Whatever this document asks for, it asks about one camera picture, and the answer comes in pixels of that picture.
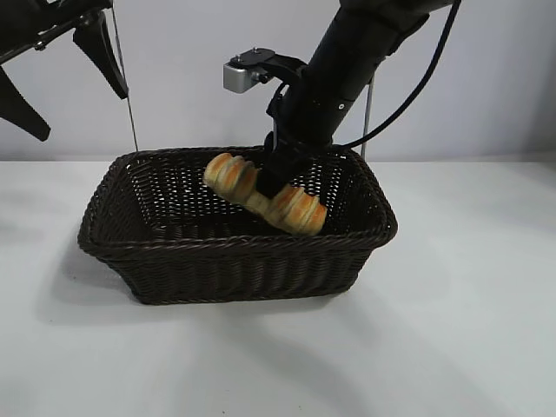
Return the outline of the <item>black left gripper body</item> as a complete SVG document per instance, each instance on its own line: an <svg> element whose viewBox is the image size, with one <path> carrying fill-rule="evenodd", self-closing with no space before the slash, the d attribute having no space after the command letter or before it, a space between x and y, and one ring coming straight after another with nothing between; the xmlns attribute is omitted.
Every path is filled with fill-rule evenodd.
<svg viewBox="0 0 556 417"><path fill-rule="evenodd" d="M1 64L88 22L104 1L2 1Z"/></svg>

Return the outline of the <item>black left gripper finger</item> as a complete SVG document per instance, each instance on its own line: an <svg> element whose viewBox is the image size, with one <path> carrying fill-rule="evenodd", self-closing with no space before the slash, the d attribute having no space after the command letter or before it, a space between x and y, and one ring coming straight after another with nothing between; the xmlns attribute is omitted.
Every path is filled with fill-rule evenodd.
<svg viewBox="0 0 556 417"><path fill-rule="evenodd" d="M6 72L1 69L1 118L45 142L50 135L50 126L27 103Z"/></svg>
<svg viewBox="0 0 556 417"><path fill-rule="evenodd" d="M84 16L73 34L73 42L101 72L116 95L127 98L129 89L114 55L105 13L95 10Z"/></svg>

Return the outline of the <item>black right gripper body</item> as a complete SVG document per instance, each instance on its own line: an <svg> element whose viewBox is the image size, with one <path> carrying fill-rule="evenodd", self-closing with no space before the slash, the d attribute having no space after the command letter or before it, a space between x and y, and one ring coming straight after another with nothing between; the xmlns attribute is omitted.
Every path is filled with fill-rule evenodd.
<svg viewBox="0 0 556 417"><path fill-rule="evenodd" d="M374 64L264 64L281 80L267 113L275 123L265 142L267 168L304 168L326 151L335 131L365 85L374 76Z"/></svg>

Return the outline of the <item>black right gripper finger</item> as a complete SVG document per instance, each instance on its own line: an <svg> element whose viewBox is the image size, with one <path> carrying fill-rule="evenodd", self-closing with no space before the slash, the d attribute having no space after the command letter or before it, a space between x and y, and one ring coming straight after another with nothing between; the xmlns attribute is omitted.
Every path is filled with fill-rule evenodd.
<svg viewBox="0 0 556 417"><path fill-rule="evenodd" d="M304 170L304 163L266 163L257 176L255 189L262 195L278 195Z"/></svg>

